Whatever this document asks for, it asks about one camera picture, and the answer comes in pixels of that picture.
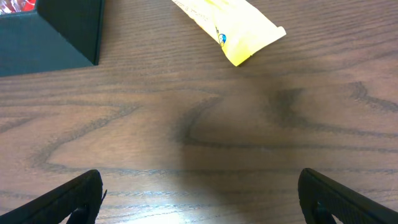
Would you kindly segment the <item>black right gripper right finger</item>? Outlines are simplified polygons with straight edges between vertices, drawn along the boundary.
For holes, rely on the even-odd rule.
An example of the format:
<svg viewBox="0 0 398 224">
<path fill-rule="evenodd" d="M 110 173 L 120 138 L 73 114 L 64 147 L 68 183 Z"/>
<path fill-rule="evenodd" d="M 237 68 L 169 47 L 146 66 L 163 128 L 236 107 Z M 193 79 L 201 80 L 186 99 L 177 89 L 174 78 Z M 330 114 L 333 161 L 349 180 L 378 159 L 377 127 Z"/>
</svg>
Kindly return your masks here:
<svg viewBox="0 0 398 224">
<path fill-rule="evenodd" d="M 396 211 L 310 168 L 300 173 L 298 196 L 307 224 L 397 224 Z"/>
</svg>

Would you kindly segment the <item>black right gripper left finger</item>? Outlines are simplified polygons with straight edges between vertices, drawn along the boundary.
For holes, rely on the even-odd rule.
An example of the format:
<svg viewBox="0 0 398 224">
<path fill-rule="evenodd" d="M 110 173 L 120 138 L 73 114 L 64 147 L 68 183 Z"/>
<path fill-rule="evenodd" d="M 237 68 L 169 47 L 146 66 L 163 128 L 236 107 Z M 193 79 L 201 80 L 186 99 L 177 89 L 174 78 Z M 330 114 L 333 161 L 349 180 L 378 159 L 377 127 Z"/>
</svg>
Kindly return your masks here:
<svg viewBox="0 0 398 224">
<path fill-rule="evenodd" d="M 89 170 L 35 200 L 1 215 L 1 223 L 94 224 L 106 195 L 100 172 Z"/>
</svg>

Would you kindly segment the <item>red jerky snack bag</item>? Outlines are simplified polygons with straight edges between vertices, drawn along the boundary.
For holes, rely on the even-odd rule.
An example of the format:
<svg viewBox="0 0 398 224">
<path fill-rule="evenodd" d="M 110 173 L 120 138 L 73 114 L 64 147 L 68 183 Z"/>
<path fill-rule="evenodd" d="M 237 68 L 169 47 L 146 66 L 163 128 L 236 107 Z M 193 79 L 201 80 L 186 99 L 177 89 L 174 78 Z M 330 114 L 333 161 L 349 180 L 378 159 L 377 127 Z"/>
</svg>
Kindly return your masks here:
<svg viewBox="0 0 398 224">
<path fill-rule="evenodd" d="M 0 14 L 12 14 L 31 11 L 35 7 L 36 0 L 1 0 Z"/>
</svg>

